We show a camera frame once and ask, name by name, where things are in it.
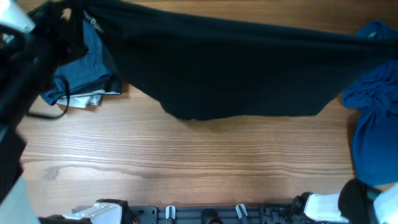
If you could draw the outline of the blue polo shirt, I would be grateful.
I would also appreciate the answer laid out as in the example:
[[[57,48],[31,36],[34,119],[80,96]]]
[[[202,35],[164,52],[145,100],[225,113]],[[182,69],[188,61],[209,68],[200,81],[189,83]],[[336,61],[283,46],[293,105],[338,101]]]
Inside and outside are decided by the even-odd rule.
[[[382,63],[347,88],[343,106],[360,117],[351,141],[357,178],[369,185],[397,181],[397,60]]]

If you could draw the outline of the black polo shirt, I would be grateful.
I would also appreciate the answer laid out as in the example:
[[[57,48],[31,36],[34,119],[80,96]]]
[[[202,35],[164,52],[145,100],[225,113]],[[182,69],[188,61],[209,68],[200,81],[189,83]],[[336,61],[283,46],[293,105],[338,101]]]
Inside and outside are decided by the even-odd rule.
[[[78,1],[116,73],[178,119],[313,116],[397,58],[395,39]]]

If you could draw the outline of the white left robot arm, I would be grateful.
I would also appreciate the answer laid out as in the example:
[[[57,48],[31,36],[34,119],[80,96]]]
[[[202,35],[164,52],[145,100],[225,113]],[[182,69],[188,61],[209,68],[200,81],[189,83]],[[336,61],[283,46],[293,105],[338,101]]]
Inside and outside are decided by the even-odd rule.
[[[37,217],[27,196],[20,162],[26,143],[16,131],[25,117],[61,116],[30,111],[54,80],[69,84],[56,69],[88,51],[81,11],[70,1],[48,1],[26,14],[15,1],[1,1],[1,223],[136,223],[128,202],[100,199],[71,215]]]

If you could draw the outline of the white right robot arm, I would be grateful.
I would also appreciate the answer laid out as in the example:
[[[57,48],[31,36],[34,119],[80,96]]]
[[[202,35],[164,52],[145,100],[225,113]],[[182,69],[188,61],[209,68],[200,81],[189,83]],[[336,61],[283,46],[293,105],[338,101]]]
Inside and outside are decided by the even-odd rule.
[[[289,215],[307,223],[395,224],[397,184],[381,191],[352,179],[336,194],[305,192],[294,198]]]

